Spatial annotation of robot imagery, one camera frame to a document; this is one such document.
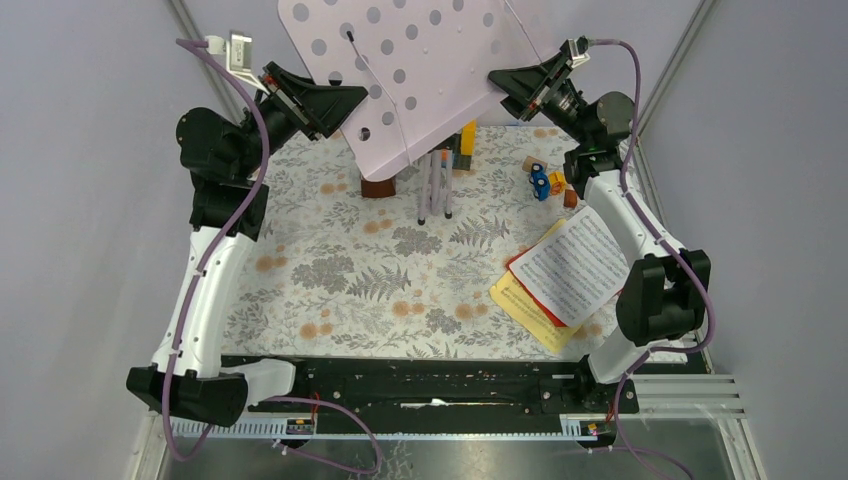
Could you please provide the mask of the pink music stand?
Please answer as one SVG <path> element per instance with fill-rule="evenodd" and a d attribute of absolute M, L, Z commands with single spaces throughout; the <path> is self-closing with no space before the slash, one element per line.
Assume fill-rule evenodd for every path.
<path fill-rule="evenodd" d="M 363 179 L 391 179 L 505 93 L 490 72 L 558 53 L 550 1 L 280 1 L 312 79 L 361 86 L 339 126 Z"/>

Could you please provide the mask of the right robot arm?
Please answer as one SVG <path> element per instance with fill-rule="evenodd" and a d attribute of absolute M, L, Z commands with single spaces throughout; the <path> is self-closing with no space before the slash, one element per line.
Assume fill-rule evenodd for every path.
<path fill-rule="evenodd" d="M 565 179 L 600 216 L 629 267 L 615 305 L 617 327 L 600 348 L 580 360 L 568 389 L 583 410 L 606 407 L 618 414 L 628 378 L 649 356 L 673 353 L 671 341 L 701 327 L 713 329 L 715 313 L 708 294 L 708 255 L 686 248 L 662 229 L 629 184 L 641 92 L 628 96 L 613 91 L 588 102 L 570 78 L 594 46 L 620 46 L 634 68 L 641 68 L 630 44 L 580 37 L 566 41 L 546 61 L 492 70 L 487 78 L 504 93 L 501 103 L 513 117 L 528 120 L 543 114 L 576 141 L 576 148 L 564 155 Z"/>

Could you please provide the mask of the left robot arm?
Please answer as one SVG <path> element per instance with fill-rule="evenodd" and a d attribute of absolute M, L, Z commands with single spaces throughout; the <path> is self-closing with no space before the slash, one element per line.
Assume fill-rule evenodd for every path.
<path fill-rule="evenodd" d="M 266 162 L 260 128 L 267 128 L 271 153 L 298 132 L 311 140 L 328 137 L 368 94 L 362 86 L 318 85 L 274 62 L 260 82 L 266 97 L 251 99 L 239 123 L 206 107 L 188 110 L 177 123 L 180 162 L 194 187 L 189 259 L 160 346 L 150 365 L 131 368 L 126 379 L 127 390 L 156 412 L 221 427 L 270 397 L 288 411 L 310 397 L 308 381 L 288 361 L 222 365 L 227 309 L 270 192 L 251 178 Z"/>

